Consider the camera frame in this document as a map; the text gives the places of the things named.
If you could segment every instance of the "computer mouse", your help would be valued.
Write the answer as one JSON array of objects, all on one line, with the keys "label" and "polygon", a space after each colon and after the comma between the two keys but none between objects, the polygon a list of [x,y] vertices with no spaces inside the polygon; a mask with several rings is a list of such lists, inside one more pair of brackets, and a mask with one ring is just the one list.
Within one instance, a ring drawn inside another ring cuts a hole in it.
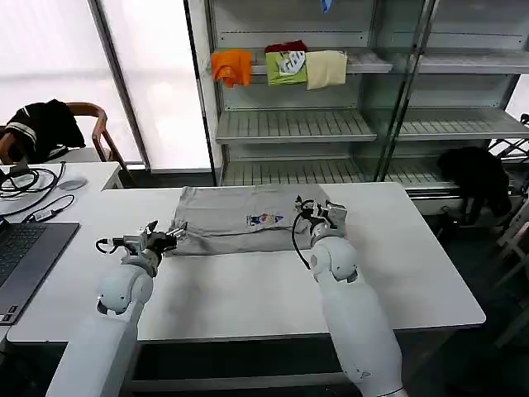
[{"label": "computer mouse", "polygon": [[82,188],[85,184],[88,183],[88,179],[84,178],[81,175],[71,175],[68,180],[61,182],[57,187],[61,190],[70,192],[72,190],[77,190]]}]

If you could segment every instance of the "laptop keyboard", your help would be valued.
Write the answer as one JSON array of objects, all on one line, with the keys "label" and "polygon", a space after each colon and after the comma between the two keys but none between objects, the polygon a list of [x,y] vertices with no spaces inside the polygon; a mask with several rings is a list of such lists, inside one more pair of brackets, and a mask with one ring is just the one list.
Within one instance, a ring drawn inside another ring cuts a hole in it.
[{"label": "laptop keyboard", "polygon": [[7,280],[45,229],[45,225],[9,227],[7,238],[0,243],[0,285]]}]

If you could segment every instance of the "black cloth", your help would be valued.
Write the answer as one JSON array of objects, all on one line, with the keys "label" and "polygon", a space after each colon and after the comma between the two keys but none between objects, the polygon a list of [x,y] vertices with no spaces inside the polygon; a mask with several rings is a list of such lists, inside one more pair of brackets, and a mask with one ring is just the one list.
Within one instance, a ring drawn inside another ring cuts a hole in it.
[{"label": "black cloth", "polygon": [[[16,138],[30,164],[43,163],[63,155],[68,148],[85,147],[74,115],[66,103],[56,99],[19,109],[5,129],[0,131],[0,139],[9,132]],[[8,154],[14,161],[22,158],[22,153],[14,145]]]},{"label": "black cloth", "polygon": [[508,175],[502,161],[485,149],[474,146],[452,149],[437,164],[443,177],[453,180],[465,198],[474,200],[469,223],[475,222],[484,205],[497,217],[511,210]]}]

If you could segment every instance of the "orange shirt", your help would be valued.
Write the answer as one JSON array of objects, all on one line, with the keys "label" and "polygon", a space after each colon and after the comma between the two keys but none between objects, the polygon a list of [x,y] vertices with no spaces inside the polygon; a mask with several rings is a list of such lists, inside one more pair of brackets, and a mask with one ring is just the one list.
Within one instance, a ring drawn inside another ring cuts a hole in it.
[{"label": "orange shirt", "polygon": [[233,88],[234,84],[250,85],[251,53],[244,50],[229,50],[212,55],[212,72],[215,80]]}]

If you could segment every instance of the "shelf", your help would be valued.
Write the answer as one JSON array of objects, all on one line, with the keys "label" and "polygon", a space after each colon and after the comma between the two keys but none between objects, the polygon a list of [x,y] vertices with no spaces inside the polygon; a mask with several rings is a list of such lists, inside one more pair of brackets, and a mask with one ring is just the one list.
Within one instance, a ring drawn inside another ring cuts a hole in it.
[{"label": "shelf", "polygon": [[357,110],[292,110],[223,112],[219,144],[374,141]]},{"label": "shelf", "polygon": [[494,108],[409,109],[400,141],[453,141],[529,137],[529,128]]},{"label": "shelf", "polygon": [[421,74],[526,74],[529,52],[522,50],[432,50],[422,57]]},{"label": "shelf", "polygon": [[349,184],[364,181],[360,168],[351,159],[278,160],[229,162],[223,184]]},{"label": "shelf", "polygon": [[[251,73],[267,74],[265,50],[262,48],[249,48],[246,50],[251,52]],[[347,74],[389,73],[393,67],[388,62],[381,60],[373,51],[366,48],[340,48],[327,50],[341,50],[347,53]]]},{"label": "shelf", "polygon": [[404,188],[454,188],[445,181],[437,158],[394,158],[389,164],[386,182],[400,183]]}]

